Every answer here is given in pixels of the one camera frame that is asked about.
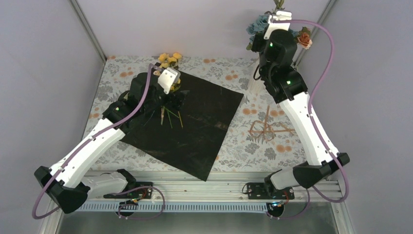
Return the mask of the blue rose stem bunch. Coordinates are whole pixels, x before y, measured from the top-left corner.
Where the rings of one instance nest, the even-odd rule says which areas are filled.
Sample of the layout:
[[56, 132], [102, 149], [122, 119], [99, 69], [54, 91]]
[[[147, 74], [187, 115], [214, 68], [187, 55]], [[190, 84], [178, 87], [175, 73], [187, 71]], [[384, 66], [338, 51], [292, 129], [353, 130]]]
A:
[[258, 18], [246, 28], [247, 33], [250, 35], [249, 44], [246, 50], [250, 51], [252, 48], [254, 37], [257, 33], [264, 33], [268, 25], [268, 18], [270, 13], [259, 15]]

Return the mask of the colourful artificial flower bouquet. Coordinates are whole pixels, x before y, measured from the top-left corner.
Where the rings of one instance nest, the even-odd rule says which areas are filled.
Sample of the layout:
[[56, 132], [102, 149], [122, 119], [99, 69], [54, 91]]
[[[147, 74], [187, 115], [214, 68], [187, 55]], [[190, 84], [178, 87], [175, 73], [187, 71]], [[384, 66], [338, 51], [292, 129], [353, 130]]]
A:
[[[161, 125], [163, 125], [165, 120], [168, 120], [169, 125], [172, 128], [172, 117], [175, 116], [176, 118], [180, 120], [181, 126], [183, 126], [182, 118], [179, 113], [180, 111], [176, 111], [172, 108], [165, 107], [164, 102], [165, 102], [165, 98], [167, 94], [163, 92], [163, 89], [157, 83], [158, 78], [159, 78], [158, 76], [154, 76], [151, 78], [148, 94], [145, 98], [145, 101], [142, 107], [139, 110], [139, 114], [142, 114], [144, 120], [146, 121], [144, 125], [147, 124], [147, 122], [158, 111], [160, 114], [160, 118], [161, 118], [160, 120]], [[172, 86], [172, 90], [169, 93], [173, 93], [176, 91], [181, 91], [180, 84], [174, 84]]]

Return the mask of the black wrapping paper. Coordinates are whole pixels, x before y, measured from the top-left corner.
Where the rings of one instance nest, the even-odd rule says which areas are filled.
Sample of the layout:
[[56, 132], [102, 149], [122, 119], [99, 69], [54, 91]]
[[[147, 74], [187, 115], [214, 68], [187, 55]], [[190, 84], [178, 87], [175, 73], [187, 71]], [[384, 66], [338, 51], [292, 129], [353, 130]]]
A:
[[181, 90], [189, 90], [180, 110], [160, 124], [157, 111], [137, 122], [122, 142], [176, 169], [206, 181], [243, 94], [182, 72]]

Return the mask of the yellow rose stem bunch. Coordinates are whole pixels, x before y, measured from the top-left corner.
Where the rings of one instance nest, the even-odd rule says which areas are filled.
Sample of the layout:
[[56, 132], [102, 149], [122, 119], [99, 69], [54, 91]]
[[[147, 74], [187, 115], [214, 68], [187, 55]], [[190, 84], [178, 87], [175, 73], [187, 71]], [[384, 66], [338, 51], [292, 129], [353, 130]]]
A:
[[173, 53], [169, 55], [167, 53], [160, 54], [158, 57], [158, 61], [160, 62], [161, 68], [173, 68], [179, 69], [179, 62], [182, 59], [182, 55], [180, 53]]

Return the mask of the pink orange rose stem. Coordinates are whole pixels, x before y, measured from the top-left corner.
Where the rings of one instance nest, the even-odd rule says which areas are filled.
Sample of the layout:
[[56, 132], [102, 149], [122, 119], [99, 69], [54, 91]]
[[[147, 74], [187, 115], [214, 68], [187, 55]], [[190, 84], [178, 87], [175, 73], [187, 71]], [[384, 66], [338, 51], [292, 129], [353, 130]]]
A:
[[302, 27], [302, 29], [298, 31], [296, 39], [297, 44], [305, 50], [309, 49], [312, 45], [311, 31], [307, 27]]

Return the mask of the tan raffia ribbon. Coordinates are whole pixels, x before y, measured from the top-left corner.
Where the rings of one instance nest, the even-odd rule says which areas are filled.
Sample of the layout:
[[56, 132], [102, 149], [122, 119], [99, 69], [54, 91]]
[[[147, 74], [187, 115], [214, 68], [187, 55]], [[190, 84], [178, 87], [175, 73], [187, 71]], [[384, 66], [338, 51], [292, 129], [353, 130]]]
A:
[[278, 111], [274, 111], [268, 105], [265, 111], [263, 119], [258, 119], [252, 122], [249, 130], [247, 131], [253, 139], [261, 139], [262, 141], [272, 141], [276, 138], [277, 134], [288, 133], [289, 135], [295, 135], [296, 131], [293, 127], [289, 127], [283, 122], [274, 121], [278, 116]]

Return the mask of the pink peach rose stem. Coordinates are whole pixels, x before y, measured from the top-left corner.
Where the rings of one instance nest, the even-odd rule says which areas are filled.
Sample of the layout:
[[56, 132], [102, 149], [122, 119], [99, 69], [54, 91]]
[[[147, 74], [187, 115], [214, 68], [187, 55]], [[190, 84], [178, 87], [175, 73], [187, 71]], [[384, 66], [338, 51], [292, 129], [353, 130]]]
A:
[[275, 4], [274, 12], [278, 11], [278, 10], [284, 10], [285, 9], [284, 6], [283, 6], [285, 0], [273, 0], [273, 2]]

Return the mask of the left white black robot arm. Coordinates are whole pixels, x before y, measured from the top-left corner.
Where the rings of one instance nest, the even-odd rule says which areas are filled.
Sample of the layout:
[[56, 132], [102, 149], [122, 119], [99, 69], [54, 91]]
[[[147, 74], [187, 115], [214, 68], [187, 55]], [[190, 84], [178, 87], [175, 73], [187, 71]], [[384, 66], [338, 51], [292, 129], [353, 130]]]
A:
[[85, 201], [105, 195], [130, 197], [136, 179], [125, 169], [87, 179], [91, 166], [133, 127], [161, 106], [179, 108], [187, 91], [178, 91], [180, 72], [165, 69], [160, 75], [140, 73], [129, 90], [109, 105], [91, 132], [63, 159], [50, 167], [40, 166], [34, 175], [44, 192], [65, 214], [80, 208]]

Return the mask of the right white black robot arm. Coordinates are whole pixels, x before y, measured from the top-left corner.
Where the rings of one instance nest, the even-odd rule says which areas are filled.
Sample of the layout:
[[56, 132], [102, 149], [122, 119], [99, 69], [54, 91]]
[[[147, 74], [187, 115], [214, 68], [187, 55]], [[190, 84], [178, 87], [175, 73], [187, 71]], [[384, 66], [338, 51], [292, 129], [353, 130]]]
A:
[[251, 50], [260, 56], [260, 80], [275, 103], [287, 114], [306, 155], [304, 163], [268, 175], [264, 180], [264, 193], [269, 198], [276, 198], [286, 188], [302, 186], [308, 189], [342, 169], [350, 158], [333, 145], [309, 105], [308, 88], [291, 65], [297, 50], [292, 34], [282, 29], [269, 36], [258, 33]]

